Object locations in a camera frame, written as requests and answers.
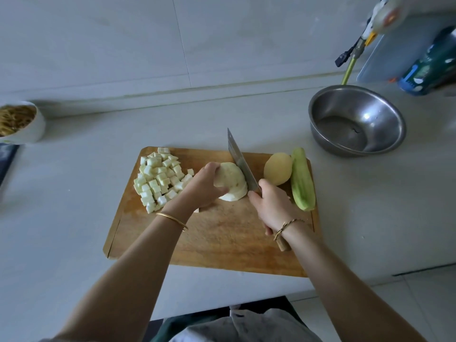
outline potato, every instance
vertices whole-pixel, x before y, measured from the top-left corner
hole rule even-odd
[[[273,185],[281,185],[291,176],[293,161],[285,152],[273,154],[265,164],[264,176]]]
[[[214,178],[215,187],[228,187],[229,192],[222,195],[220,199],[225,201],[236,201],[247,194],[247,183],[241,169],[231,162],[220,164]]]

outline knife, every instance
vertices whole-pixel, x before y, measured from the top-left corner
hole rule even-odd
[[[239,150],[238,145],[234,141],[233,135],[231,134],[228,128],[228,151],[230,152],[234,162],[236,165],[241,169],[242,173],[244,174],[245,181],[247,182],[248,190],[252,190],[259,195],[261,195],[261,187],[257,183],[252,171],[248,167],[247,162],[245,161],[244,155],[242,155],[241,150]],[[281,236],[276,239],[277,244],[279,245],[280,250],[283,251],[290,251],[291,247],[288,242]]]

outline bowl of food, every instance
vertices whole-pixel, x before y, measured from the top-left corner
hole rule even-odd
[[[43,114],[31,102],[8,103],[0,107],[0,143],[36,143],[45,127]]]
[[[326,151],[342,157],[379,155],[402,144],[406,126],[386,98],[359,86],[335,85],[309,104],[311,131]]]

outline silver basin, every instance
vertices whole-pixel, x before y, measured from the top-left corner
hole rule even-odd
[[[318,91],[309,104],[312,134],[326,151],[343,157],[384,154],[404,140],[405,121],[379,94],[353,85]]]

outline white countertop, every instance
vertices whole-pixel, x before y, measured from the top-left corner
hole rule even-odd
[[[111,265],[102,247],[140,149],[226,149],[227,126],[246,152],[307,150],[324,240],[363,279],[456,262],[454,102],[386,92],[407,120],[405,142],[342,159],[311,137],[316,91],[49,121],[0,191],[2,339],[51,336]],[[152,318],[311,288],[303,278],[170,266]]]

